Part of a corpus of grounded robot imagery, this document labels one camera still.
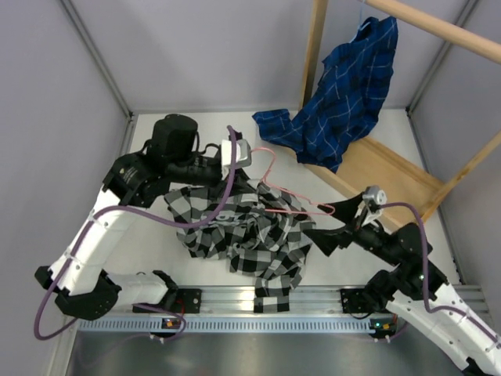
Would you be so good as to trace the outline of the pink wire hanger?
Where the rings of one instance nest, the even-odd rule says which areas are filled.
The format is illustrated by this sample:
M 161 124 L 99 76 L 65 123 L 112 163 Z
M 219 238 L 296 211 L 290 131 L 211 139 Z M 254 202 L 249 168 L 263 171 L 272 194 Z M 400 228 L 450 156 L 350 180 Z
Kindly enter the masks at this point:
M 269 162 L 269 166 L 265 170 L 263 176 L 260 179 L 260 183 L 266 185 L 269 188 L 273 188 L 274 190 L 277 190 L 281 193 L 287 193 L 291 197 L 296 198 L 297 200 L 303 200 L 306 203 L 308 203 L 310 206 L 315 206 L 320 207 L 320 211 L 296 211 L 296 210 L 286 210 L 286 209 L 267 209 L 267 212 L 275 212 L 275 213 L 280 213 L 280 214 L 290 214 L 290 215 L 332 215 L 335 213 L 336 209 L 332 204 L 327 204 L 327 203 L 320 203 L 317 201 L 313 201 L 310 198 L 296 193 L 294 191 L 288 190 L 287 188 L 278 186 L 274 183 L 271 183 L 269 181 L 269 175 L 272 172 L 272 168 L 276 162 L 276 153 L 268 148 L 268 147 L 255 147 L 250 151 L 252 154 L 259 153 L 259 152 L 266 152 L 271 155 L 271 161 Z

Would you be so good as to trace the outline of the black white checkered shirt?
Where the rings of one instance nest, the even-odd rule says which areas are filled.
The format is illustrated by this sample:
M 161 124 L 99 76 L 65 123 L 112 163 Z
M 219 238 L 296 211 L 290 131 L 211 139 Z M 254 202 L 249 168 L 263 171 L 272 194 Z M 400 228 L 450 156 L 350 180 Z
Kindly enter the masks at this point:
M 232 273 L 253 276 L 254 312 L 282 313 L 289 293 L 303 278 L 314 229 L 310 215 L 267 209 L 305 211 L 299 200 L 254 181 L 234 184 L 222 210 L 207 225 L 179 229 L 178 240 L 193 258 L 222 259 Z

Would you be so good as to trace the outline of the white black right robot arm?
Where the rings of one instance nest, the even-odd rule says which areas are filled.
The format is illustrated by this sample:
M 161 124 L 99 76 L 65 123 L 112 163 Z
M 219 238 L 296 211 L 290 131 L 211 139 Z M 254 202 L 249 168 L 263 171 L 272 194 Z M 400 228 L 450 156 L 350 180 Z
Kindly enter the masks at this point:
M 461 297 L 447 276 L 429 260 L 432 251 L 419 212 L 400 206 L 414 220 L 392 233 L 377 221 L 392 205 L 383 192 L 361 193 L 345 201 L 319 204 L 319 209 L 342 222 L 333 230 L 307 230 L 320 251 L 356 244 L 393 266 L 378 271 L 366 285 L 345 295 L 346 313 L 392 313 L 432 341 L 464 375 L 500 373 L 500 336 Z

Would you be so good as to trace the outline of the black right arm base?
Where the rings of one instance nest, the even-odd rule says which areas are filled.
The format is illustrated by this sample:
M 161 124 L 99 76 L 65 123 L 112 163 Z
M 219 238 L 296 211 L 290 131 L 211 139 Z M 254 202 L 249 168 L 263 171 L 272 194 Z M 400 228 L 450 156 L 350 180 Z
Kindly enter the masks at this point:
M 391 314 L 397 317 L 396 313 L 391 313 L 386 309 L 389 302 L 388 294 L 369 288 L 346 287 L 341 288 L 341 304 L 343 313 L 362 319 L 376 313 Z

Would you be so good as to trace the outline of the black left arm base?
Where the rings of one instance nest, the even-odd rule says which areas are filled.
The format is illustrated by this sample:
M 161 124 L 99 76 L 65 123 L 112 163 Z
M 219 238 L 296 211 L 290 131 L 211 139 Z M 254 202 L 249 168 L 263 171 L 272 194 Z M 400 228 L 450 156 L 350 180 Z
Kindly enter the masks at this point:
M 169 291 L 167 296 L 162 298 L 159 303 L 146 303 L 147 308 L 141 308 L 134 305 L 133 313 L 189 313 L 197 314 L 200 312 L 202 302 L 202 290 L 199 288 L 184 288 L 181 287 L 177 291 Z

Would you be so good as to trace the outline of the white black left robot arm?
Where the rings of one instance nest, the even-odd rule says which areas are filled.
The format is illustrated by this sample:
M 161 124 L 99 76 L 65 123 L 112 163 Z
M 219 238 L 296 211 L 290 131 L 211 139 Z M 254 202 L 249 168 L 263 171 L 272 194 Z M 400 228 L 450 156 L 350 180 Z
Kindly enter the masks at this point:
M 53 297 L 66 316 L 96 320 L 109 311 L 133 307 L 166 313 L 177 302 L 178 285 L 161 270 L 137 274 L 113 274 L 106 261 L 132 223 L 143 217 L 183 230 L 206 226 L 216 219 L 229 198 L 239 157 L 236 131 L 229 128 L 218 153 L 207 157 L 199 150 L 198 124 L 181 114 L 168 114 L 153 126 L 141 150 L 119 157 L 103 180 L 86 223 L 65 252 L 34 276 L 45 289 L 35 314 L 41 316 Z M 217 206 L 197 221 L 168 220 L 148 210 L 171 184 L 199 186 L 225 184 Z

